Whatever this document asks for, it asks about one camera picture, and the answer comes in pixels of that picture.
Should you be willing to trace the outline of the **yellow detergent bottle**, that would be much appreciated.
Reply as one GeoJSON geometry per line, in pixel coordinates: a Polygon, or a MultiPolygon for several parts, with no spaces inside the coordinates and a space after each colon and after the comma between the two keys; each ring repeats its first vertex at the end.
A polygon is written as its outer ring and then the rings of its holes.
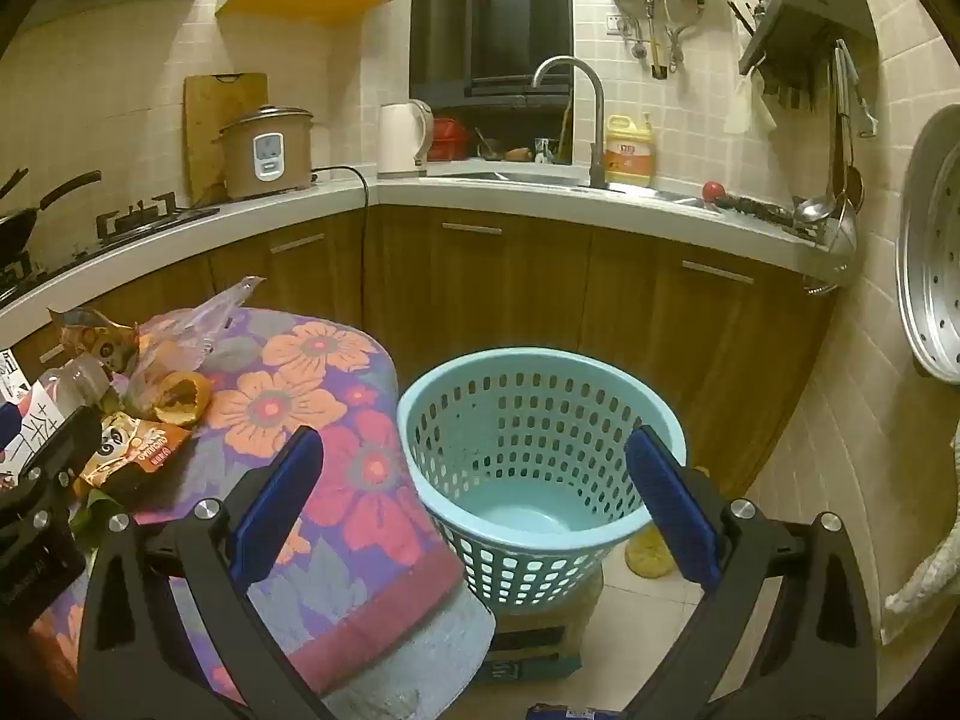
{"type": "Polygon", "coordinates": [[[611,184],[651,187],[656,172],[656,145],[649,117],[612,114],[605,122],[605,177],[611,184]]]}

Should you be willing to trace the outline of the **crumpled orange snack bag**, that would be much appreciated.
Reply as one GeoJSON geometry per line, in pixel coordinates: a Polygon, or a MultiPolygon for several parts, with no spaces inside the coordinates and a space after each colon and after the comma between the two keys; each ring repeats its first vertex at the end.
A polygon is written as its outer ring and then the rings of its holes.
{"type": "Polygon", "coordinates": [[[50,309],[49,317],[69,353],[93,356],[111,374],[123,374],[137,359],[139,330],[132,325],[114,322],[87,305],[64,312],[50,309]]]}

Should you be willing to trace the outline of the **orange snack wrapper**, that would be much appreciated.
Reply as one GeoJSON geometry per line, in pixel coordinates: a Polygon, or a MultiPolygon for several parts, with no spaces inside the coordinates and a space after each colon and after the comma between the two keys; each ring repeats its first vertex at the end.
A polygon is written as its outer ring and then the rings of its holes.
{"type": "Polygon", "coordinates": [[[114,499],[133,496],[187,442],[187,429],[114,411],[101,419],[101,438],[80,478],[114,499]]]}

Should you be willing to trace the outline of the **round steel steamer tray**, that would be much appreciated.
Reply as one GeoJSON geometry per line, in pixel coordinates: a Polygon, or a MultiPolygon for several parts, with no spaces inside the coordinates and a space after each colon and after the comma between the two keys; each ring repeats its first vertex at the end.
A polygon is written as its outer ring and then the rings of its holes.
{"type": "Polygon", "coordinates": [[[901,190],[896,297],[914,359],[958,385],[958,106],[938,110],[913,146],[901,190]]]}

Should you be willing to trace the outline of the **floral tablecloth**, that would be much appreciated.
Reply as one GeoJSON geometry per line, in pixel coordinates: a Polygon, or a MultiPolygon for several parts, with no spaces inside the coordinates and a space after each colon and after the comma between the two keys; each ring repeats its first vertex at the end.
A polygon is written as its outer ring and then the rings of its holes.
{"type": "Polygon", "coordinates": [[[493,634],[413,490],[397,382],[354,328],[239,309],[180,431],[106,422],[83,572],[36,640],[85,718],[436,718],[493,634]]]}

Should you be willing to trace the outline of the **black gas stove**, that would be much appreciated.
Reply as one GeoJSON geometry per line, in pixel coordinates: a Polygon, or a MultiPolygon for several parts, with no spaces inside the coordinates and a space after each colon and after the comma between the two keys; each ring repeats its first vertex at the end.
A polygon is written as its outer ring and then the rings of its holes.
{"type": "Polygon", "coordinates": [[[96,218],[96,241],[93,244],[75,245],[68,259],[51,266],[29,260],[23,254],[11,265],[2,268],[2,305],[9,305],[22,298],[41,284],[58,277],[65,271],[82,263],[149,238],[158,232],[210,218],[220,211],[217,205],[181,206],[174,192],[151,197],[148,202],[139,202],[125,213],[111,211],[96,218]]]}

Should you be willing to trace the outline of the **white paper carton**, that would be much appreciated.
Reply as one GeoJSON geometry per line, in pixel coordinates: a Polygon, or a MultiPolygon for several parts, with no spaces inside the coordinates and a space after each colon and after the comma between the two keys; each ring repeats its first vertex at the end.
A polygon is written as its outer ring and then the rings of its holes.
{"type": "Polygon", "coordinates": [[[2,351],[2,489],[21,472],[65,421],[40,383],[29,383],[11,349],[2,351]]]}

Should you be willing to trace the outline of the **wooden base cabinets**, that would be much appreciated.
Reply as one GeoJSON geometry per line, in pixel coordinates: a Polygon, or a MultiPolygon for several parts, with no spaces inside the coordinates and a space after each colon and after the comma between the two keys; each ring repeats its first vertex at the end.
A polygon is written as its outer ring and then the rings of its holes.
{"type": "Polygon", "coordinates": [[[682,423],[690,460],[750,486],[804,390],[833,314],[794,271],[569,221],[377,205],[277,223],[220,210],[88,260],[3,310],[28,374],[57,358],[47,312],[91,302],[125,323],[245,277],[268,309],[363,328],[398,380],[495,346],[550,346],[619,366],[682,423]]]}

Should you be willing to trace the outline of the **yellow sponge on floor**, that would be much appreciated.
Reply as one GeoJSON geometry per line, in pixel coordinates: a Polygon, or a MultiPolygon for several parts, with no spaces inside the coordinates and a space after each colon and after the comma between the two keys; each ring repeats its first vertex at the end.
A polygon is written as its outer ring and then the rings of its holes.
{"type": "Polygon", "coordinates": [[[647,580],[659,580],[677,569],[677,562],[654,523],[641,528],[625,544],[625,564],[633,574],[647,580]]]}

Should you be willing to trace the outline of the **red pot by window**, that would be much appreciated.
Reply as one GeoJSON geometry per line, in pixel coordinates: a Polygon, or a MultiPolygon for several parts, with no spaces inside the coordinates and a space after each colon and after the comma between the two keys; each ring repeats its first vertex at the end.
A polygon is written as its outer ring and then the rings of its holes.
{"type": "Polygon", "coordinates": [[[452,117],[436,117],[428,160],[432,163],[462,161],[469,156],[470,132],[452,117]]]}

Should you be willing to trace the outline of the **clear plastic bag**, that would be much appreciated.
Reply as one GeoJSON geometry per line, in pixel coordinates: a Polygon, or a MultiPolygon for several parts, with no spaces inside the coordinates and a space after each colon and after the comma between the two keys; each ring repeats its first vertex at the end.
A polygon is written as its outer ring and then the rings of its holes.
{"type": "Polygon", "coordinates": [[[139,351],[125,372],[122,403],[148,416],[160,398],[161,383],[181,372],[197,372],[226,332],[231,314],[247,301],[262,277],[244,277],[194,309],[179,309],[139,328],[139,351]]]}

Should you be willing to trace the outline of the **wooden cutting board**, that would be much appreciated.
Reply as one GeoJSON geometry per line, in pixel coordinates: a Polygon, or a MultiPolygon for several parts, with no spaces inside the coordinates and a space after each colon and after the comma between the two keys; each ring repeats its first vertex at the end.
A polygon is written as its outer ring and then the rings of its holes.
{"type": "Polygon", "coordinates": [[[221,131],[251,110],[268,103],[262,71],[212,73],[184,78],[182,136],[187,197],[192,206],[226,199],[221,131]]]}

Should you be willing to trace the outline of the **black wall shelf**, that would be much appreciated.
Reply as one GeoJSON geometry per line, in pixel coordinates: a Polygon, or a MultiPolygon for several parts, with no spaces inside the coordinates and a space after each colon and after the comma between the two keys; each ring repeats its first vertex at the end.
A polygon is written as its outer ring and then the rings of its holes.
{"type": "Polygon", "coordinates": [[[756,70],[763,91],[791,106],[815,99],[817,80],[843,39],[850,49],[877,46],[867,0],[768,0],[739,60],[740,75],[756,70]]]}

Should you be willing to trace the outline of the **light blue plastic basket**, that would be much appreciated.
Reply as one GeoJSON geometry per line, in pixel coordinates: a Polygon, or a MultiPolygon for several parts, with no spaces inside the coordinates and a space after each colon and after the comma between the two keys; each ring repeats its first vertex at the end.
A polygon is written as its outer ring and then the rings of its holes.
{"type": "Polygon", "coordinates": [[[494,614],[560,603],[646,527],[631,434],[649,427],[686,457],[680,421],[651,387],[558,349],[444,362],[402,394],[397,427],[421,504],[494,614]]]}

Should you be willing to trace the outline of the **hanging steel ladle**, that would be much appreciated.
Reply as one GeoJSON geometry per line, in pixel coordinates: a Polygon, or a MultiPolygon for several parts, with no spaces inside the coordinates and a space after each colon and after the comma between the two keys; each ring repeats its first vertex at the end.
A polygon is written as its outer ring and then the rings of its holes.
{"type": "Polygon", "coordinates": [[[843,37],[833,44],[827,70],[828,177],[816,199],[802,200],[796,221],[825,249],[853,249],[854,218],[864,199],[864,182],[856,163],[857,140],[878,135],[878,117],[867,99],[864,76],[843,37]]]}

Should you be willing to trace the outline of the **red tomato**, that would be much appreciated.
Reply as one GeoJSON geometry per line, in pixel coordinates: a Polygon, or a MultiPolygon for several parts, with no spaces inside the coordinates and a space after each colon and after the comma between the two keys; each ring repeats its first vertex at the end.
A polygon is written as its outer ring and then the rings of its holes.
{"type": "Polygon", "coordinates": [[[726,188],[719,182],[709,181],[701,188],[701,198],[710,205],[715,205],[726,197],[726,188]]]}

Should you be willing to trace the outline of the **dark kitchen window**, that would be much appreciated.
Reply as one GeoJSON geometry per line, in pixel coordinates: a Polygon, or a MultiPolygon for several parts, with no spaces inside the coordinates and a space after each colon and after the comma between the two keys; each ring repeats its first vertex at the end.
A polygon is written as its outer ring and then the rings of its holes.
{"type": "Polygon", "coordinates": [[[573,70],[573,0],[412,0],[410,93],[433,109],[558,109],[573,70]]]}

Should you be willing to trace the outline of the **white electric kettle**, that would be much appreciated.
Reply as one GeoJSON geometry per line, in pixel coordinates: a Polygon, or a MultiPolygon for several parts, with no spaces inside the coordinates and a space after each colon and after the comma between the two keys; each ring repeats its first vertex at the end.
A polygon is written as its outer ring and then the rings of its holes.
{"type": "Polygon", "coordinates": [[[377,129],[377,175],[425,176],[433,128],[433,111],[420,99],[384,104],[377,129]]]}

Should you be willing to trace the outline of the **brown rice cooker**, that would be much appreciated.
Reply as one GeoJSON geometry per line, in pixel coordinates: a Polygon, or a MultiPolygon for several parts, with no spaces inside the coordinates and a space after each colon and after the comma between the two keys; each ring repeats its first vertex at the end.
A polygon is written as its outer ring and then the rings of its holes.
{"type": "Polygon", "coordinates": [[[313,180],[313,114],[302,107],[260,106],[220,130],[224,188],[247,200],[308,188],[313,180]]]}

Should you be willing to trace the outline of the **green vegetable leaves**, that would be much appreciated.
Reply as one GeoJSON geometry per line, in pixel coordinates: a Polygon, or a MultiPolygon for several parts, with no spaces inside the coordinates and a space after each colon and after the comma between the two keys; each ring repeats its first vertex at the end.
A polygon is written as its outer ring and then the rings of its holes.
{"type": "Polygon", "coordinates": [[[93,556],[99,550],[107,535],[110,534],[109,522],[112,517],[121,515],[130,520],[132,515],[125,505],[99,489],[91,489],[75,514],[70,517],[70,531],[78,550],[87,556],[93,556]]]}

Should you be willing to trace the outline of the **clear plastic bottle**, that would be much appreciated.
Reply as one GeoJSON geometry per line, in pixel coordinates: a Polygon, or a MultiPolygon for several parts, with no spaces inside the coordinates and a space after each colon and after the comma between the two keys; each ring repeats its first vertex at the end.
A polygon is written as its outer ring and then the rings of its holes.
{"type": "Polygon", "coordinates": [[[68,418],[82,406],[98,406],[110,388],[110,380],[94,356],[82,353],[64,366],[43,372],[39,385],[60,415],[68,418]]]}

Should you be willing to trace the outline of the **black frying pan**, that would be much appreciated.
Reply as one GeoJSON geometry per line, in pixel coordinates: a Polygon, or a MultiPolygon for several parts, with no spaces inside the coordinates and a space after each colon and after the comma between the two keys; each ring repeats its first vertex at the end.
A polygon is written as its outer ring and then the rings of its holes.
{"type": "Polygon", "coordinates": [[[3,216],[0,223],[0,244],[2,244],[2,263],[13,262],[18,255],[25,252],[28,247],[29,238],[32,230],[36,226],[39,215],[46,211],[49,206],[66,197],[69,193],[75,192],[78,188],[87,185],[96,184],[103,178],[103,173],[99,169],[83,172],[80,176],[75,176],[70,181],[57,185],[41,201],[34,206],[26,206],[23,210],[16,210],[3,216]]]}

